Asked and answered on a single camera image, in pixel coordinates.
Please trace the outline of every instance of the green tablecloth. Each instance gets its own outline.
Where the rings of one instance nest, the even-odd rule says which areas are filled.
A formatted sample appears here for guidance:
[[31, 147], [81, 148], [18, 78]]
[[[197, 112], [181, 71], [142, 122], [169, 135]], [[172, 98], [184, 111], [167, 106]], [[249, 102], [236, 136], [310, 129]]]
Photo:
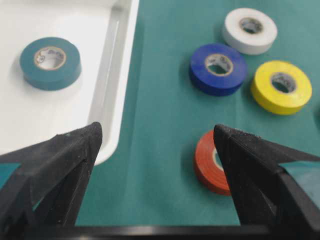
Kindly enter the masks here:
[[[195, 49], [223, 43], [228, 12], [254, 8], [278, 27], [272, 48], [245, 55], [235, 94], [206, 95], [189, 80]], [[94, 168], [78, 225], [236, 225], [231, 197], [211, 193], [193, 170], [197, 141], [217, 123], [320, 156], [320, 27], [317, 0], [141, 0], [120, 140]], [[313, 96], [297, 114], [262, 109], [250, 93], [259, 65], [289, 61], [310, 78]]]

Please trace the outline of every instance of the electrical tape roll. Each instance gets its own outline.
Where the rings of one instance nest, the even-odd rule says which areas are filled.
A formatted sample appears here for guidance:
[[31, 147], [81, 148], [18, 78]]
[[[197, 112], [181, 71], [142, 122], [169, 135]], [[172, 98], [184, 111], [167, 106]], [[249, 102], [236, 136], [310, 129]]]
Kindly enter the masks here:
[[[213, 71], [219, 66], [224, 73]], [[192, 55], [189, 68], [191, 82], [199, 90], [213, 96], [233, 94], [244, 82], [247, 64], [235, 49], [215, 43], [201, 46]]]
[[25, 80], [42, 90], [59, 90], [71, 85], [81, 73], [76, 46], [58, 37], [30, 43], [20, 56]]
[[214, 131], [207, 132], [199, 140], [195, 150], [194, 171], [198, 180], [212, 192], [231, 195], [225, 172], [216, 160]]
[[268, 51], [278, 34], [274, 21], [258, 10], [238, 8], [224, 20], [222, 35], [225, 42], [240, 53], [258, 55]]
[[306, 74], [291, 63], [268, 61], [256, 70], [251, 93], [267, 111], [290, 115], [309, 101], [312, 86]]

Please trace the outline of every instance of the white tray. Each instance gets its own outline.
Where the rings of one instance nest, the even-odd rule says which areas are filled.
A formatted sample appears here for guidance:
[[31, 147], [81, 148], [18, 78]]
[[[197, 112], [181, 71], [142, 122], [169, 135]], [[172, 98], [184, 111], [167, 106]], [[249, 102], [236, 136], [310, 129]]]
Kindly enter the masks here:
[[[0, 0], [0, 154], [56, 134], [102, 125], [96, 164], [120, 134], [139, 0]], [[19, 65], [34, 40], [59, 37], [80, 52], [82, 72], [57, 91], [29, 85]]]

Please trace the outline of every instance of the teal tape roll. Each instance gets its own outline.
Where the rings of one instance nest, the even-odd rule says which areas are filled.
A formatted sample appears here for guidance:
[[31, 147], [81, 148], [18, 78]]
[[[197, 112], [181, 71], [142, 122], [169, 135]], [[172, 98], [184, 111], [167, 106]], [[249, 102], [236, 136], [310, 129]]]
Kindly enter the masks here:
[[30, 43], [20, 56], [24, 78], [42, 90], [59, 90], [71, 85], [81, 73], [80, 54], [75, 45], [58, 37]]

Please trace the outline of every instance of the blue tape roll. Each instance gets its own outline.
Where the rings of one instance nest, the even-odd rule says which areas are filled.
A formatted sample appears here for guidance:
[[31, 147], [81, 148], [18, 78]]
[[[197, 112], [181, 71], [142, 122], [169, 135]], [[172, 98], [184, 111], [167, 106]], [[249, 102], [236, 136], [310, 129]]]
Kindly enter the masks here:
[[[226, 73], [216, 73], [210, 66], [219, 65]], [[247, 64], [235, 49], [215, 43], [201, 46], [191, 57], [189, 75], [201, 91], [214, 96], [234, 93], [244, 82]]]
[[20, 56], [24, 78], [42, 90], [63, 89], [81, 73], [76, 46], [58, 37], [46, 37], [30, 43]]

